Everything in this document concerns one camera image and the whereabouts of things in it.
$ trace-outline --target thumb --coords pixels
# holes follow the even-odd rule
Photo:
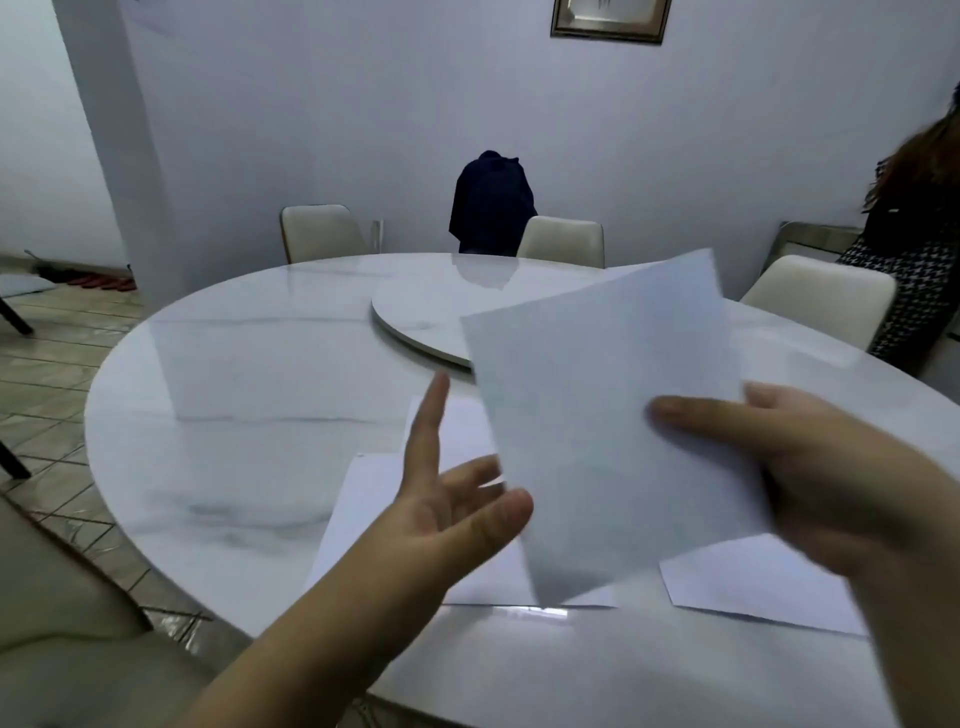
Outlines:
[[[512,490],[439,534],[444,580],[453,586],[493,558],[520,534],[533,512],[530,494]]]
[[[665,425],[733,445],[757,457],[795,450],[807,440],[788,413],[739,402],[657,397],[650,403],[650,413]]]

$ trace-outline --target houndstooth top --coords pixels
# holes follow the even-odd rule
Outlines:
[[[885,168],[883,161],[878,179]],[[870,353],[914,374],[960,306],[960,190],[927,189],[897,206],[878,204],[837,262],[897,281]]]

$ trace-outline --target white marble tabletop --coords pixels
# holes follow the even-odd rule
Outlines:
[[[262,271],[158,312],[90,389],[86,441],[110,510],[181,588],[258,635],[299,595],[350,459],[399,449],[438,366],[374,323],[374,292],[453,271],[483,286],[500,266],[530,285],[585,274],[369,255]],[[744,377],[820,394],[960,473],[956,405],[823,334],[729,312]],[[452,375],[454,394],[475,394]],[[675,609],[656,570],[616,590],[611,611],[444,608],[373,692],[479,728],[895,725],[866,641]]]

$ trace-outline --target framed picture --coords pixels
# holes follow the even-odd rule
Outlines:
[[[556,0],[551,36],[663,43],[670,0]]]

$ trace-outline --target chair leg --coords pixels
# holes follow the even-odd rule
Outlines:
[[[20,458],[10,452],[3,443],[0,443],[0,468],[3,468],[10,474],[10,477],[17,480],[26,480],[31,475],[27,466],[21,463]]]
[[[11,323],[11,326],[24,336],[30,336],[30,334],[34,332],[30,324],[21,319],[20,315],[10,308],[10,305],[3,299],[0,299],[0,316],[7,319],[7,321]]]

